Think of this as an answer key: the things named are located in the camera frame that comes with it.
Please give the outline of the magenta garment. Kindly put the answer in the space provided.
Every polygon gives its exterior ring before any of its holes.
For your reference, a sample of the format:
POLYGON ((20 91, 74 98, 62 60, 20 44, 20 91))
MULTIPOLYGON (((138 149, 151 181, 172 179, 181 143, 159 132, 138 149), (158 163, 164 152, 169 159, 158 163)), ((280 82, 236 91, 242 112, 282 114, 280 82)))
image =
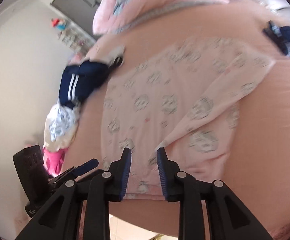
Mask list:
POLYGON ((43 148, 43 166, 53 178, 60 174, 67 151, 67 148, 63 148, 57 152, 50 152, 45 147, 43 148))

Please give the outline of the white black small item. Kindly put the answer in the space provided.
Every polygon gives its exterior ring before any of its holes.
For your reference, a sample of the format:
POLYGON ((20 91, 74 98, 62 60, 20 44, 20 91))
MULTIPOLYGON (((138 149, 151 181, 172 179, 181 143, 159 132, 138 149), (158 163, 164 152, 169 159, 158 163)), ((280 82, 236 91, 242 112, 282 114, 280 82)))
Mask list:
POLYGON ((117 46, 112 51, 110 51, 102 61, 106 63, 110 68, 119 67, 124 61, 125 46, 117 46))

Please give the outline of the navy striped garment on bed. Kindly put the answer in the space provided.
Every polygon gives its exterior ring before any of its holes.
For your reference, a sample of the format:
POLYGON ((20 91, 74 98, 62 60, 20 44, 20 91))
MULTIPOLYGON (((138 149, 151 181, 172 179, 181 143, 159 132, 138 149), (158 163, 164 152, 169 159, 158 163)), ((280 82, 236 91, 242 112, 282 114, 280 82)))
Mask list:
POLYGON ((278 47, 283 55, 290 58, 290 26, 277 26, 273 21, 267 23, 263 33, 278 47))

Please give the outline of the white blue patterned clothes pile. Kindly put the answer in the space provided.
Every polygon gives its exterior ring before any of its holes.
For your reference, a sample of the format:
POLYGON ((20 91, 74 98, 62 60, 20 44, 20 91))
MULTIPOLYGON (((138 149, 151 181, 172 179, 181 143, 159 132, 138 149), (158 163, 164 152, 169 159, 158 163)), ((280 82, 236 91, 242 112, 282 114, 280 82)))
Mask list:
POLYGON ((57 152, 74 141, 80 118, 80 106, 73 109, 57 102, 48 113, 44 126, 44 148, 57 152))

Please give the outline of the grey cabinet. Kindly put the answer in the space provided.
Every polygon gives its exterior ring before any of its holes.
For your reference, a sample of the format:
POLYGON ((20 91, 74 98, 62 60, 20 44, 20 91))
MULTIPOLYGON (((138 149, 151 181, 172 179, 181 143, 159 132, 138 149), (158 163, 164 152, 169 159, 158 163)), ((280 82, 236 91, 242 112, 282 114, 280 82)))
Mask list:
POLYGON ((53 0, 50 5, 78 25, 94 40, 98 40, 100 36, 93 33, 92 24, 100 4, 101 0, 53 0))

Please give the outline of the pink bed sheet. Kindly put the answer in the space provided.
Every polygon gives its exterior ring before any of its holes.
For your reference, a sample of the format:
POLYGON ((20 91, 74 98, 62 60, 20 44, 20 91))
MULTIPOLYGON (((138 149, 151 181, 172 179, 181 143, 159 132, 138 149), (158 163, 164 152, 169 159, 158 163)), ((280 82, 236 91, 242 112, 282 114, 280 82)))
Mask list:
MULTIPOLYGON (((190 38, 237 39, 271 57, 275 62, 272 69, 238 103, 238 125, 220 180, 269 232, 274 232, 290 224, 290 59, 263 34, 269 21, 289 25, 288 20, 251 0, 189 7, 148 19, 117 35, 104 35, 87 57, 101 59, 116 46, 125 46, 124 64, 110 79, 132 70, 168 46, 190 38)), ((109 81, 84 104, 64 169, 92 158, 105 168, 101 124, 109 81)), ((168 203, 163 197, 125 197, 121 203, 110 204, 110 212, 150 231, 178 234, 179 205, 168 203)))

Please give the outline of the pink cartoon print pajama garment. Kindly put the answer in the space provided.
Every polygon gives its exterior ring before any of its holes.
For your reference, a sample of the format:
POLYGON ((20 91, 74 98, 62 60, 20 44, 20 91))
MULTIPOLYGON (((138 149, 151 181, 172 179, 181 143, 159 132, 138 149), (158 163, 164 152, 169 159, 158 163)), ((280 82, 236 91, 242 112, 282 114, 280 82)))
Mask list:
POLYGON ((238 103, 274 66, 232 38, 190 38, 108 83, 101 124, 103 165, 131 149, 127 199, 162 199, 157 150, 198 180, 220 179, 238 125, 238 103))

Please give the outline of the navy striped garment left pile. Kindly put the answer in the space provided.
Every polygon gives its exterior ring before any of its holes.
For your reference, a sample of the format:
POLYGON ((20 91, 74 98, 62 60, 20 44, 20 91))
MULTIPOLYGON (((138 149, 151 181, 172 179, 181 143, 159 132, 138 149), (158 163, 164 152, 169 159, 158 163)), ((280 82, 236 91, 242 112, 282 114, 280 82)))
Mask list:
POLYGON ((59 88, 59 102, 72 109, 83 104, 90 94, 106 81, 110 74, 107 64, 84 61, 81 64, 67 66, 59 88))

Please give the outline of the white shelf with toys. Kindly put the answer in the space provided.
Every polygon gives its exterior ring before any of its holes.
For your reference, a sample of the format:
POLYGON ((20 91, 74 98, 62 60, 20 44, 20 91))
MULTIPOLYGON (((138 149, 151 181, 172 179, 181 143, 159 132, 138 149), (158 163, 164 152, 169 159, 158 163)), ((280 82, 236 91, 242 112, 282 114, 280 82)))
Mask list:
POLYGON ((64 18, 52 18, 51 25, 58 31, 58 39, 74 53, 86 55, 95 40, 73 22, 64 18))

